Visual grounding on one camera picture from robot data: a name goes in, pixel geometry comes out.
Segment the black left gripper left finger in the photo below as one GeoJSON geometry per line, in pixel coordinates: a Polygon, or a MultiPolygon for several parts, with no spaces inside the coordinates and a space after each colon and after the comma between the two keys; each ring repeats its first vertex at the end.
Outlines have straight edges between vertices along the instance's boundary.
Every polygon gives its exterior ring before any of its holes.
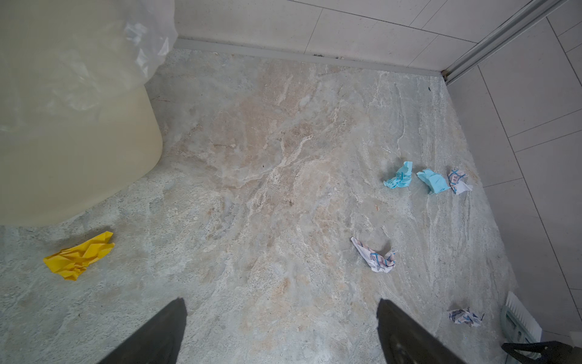
{"type": "Polygon", "coordinates": [[[100,363],[176,363],[186,318],[184,299],[171,301],[100,363]]]}

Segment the pale green hand brush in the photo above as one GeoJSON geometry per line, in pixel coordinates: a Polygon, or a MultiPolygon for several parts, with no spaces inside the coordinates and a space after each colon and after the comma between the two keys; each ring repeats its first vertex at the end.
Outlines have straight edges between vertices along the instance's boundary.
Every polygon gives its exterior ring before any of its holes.
{"type": "Polygon", "coordinates": [[[541,342],[543,329],[518,297],[509,291],[501,309],[500,324],[508,342],[533,344],[541,342]]]}

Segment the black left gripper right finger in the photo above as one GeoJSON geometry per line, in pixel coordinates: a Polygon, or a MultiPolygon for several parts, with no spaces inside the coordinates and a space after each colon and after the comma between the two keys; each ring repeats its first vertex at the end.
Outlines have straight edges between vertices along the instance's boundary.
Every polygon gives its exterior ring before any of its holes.
{"type": "Polygon", "coordinates": [[[391,300],[380,300],[377,322],[386,363],[464,363],[391,300]]]}

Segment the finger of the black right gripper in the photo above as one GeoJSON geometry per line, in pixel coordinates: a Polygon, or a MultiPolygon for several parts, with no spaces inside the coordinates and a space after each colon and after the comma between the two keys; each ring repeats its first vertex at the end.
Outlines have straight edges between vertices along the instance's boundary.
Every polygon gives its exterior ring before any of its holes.
{"type": "Polygon", "coordinates": [[[533,344],[504,343],[501,348],[523,364],[582,364],[581,348],[559,341],[533,344]]]}

